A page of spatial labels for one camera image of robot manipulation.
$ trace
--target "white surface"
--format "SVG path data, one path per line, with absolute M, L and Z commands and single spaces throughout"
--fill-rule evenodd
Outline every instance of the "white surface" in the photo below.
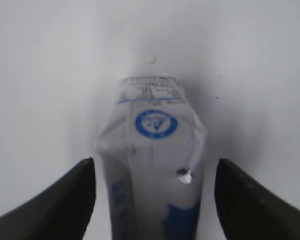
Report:
M 300 208 L 300 0 L 0 0 L 0 215 L 91 155 L 115 80 L 138 72 L 184 78 L 209 129 L 199 239 L 225 239 L 219 158 Z

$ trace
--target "white background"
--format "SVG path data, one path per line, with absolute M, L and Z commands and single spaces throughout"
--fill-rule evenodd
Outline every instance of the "white background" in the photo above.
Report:
M 219 158 L 300 208 L 300 0 L 0 0 L 0 216 L 93 155 L 135 74 L 182 78 L 209 130 L 198 239 L 225 239 Z M 110 240 L 96 160 L 85 239 Z

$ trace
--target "logo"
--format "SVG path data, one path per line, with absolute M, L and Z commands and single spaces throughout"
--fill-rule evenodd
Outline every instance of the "logo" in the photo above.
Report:
M 135 127 L 147 138 L 164 139 L 177 130 L 178 120 L 168 113 L 151 109 L 135 119 Z

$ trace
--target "white carton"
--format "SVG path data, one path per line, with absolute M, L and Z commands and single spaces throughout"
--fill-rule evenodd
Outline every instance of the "white carton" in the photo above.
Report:
M 97 143 L 114 240 L 191 240 L 207 131 L 173 77 L 130 77 Z

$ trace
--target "label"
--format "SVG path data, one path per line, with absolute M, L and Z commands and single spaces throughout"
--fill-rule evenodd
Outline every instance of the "label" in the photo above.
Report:
M 117 104 L 129 102 L 156 102 L 180 104 L 185 101 L 176 88 L 175 78 L 142 76 L 123 79 Z
M 177 130 L 178 120 L 163 111 L 150 109 L 135 119 L 135 127 L 149 139 L 164 139 Z
M 163 221 L 167 240 L 194 240 L 200 215 L 200 202 L 193 208 L 181 209 L 169 205 L 169 214 Z

